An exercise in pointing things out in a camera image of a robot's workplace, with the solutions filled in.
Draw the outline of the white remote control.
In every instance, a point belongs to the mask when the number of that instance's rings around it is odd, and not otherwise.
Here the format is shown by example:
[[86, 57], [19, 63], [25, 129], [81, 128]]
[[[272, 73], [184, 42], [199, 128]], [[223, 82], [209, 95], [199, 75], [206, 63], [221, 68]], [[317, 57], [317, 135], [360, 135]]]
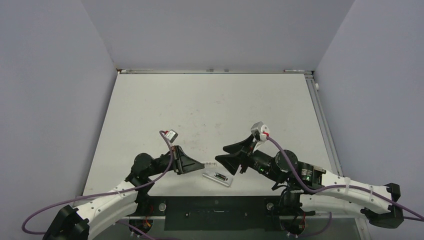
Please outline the white remote control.
[[209, 179], [217, 184], [229, 188], [232, 185], [233, 178], [227, 175], [224, 175], [217, 171], [206, 170], [202, 173], [202, 176], [206, 179]]

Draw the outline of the green AAA battery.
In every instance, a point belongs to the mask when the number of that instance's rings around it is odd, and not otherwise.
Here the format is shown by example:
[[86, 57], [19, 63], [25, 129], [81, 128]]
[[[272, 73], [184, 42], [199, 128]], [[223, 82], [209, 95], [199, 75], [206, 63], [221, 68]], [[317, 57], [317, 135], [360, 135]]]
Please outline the green AAA battery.
[[225, 176], [225, 175], [223, 175], [223, 174], [221, 174], [221, 173], [218, 173], [218, 172], [216, 172], [216, 173], [214, 174], [214, 177], [215, 177], [217, 180], [221, 181], [221, 182], [227, 182], [227, 181], [229, 180], [227, 176]]

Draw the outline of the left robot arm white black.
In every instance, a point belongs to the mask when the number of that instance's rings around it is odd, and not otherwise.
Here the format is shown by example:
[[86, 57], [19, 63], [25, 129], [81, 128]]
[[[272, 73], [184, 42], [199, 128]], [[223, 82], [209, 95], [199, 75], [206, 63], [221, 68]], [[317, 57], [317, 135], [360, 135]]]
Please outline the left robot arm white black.
[[149, 208], [151, 176], [174, 171], [183, 175], [202, 170], [205, 164], [187, 156], [179, 145], [158, 158], [138, 154], [129, 175], [109, 192], [76, 207], [64, 206], [55, 216], [45, 240], [92, 240], [118, 220], [135, 213], [143, 215]]

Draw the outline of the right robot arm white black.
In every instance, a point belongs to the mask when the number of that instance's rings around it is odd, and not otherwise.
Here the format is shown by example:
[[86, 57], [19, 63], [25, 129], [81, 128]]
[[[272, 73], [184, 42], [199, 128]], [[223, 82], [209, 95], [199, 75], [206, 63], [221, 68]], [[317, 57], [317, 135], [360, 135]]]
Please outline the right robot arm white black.
[[253, 169], [274, 182], [272, 190], [282, 188], [270, 214], [346, 214], [386, 229], [395, 229], [403, 223], [403, 210], [397, 205], [401, 196], [399, 185], [374, 186], [351, 180], [298, 161], [292, 151], [283, 149], [267, 133], [262, 137], [277, 147], [275, 156], [258, 150], [260, 141], [251, 135], [241, 142], [224, 146], [225, 153], [215, 156], [215, 160], [231, 175]]

